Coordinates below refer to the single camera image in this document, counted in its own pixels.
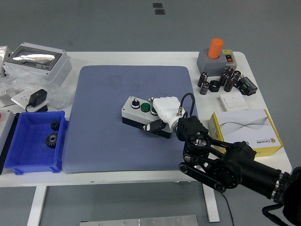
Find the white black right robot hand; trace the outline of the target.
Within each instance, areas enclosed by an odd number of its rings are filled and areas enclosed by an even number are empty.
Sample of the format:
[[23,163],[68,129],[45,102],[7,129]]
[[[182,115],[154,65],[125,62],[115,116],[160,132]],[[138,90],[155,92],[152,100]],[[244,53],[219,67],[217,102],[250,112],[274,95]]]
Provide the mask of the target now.
[[164,125],[168,125],[170,130],[175,133],[178,120],[183,117],[185,113],[179,99],[177,97],[151,97],[149,100],[152,102],[159,120],[144,125],[143,130],[147,132],[158,132]]

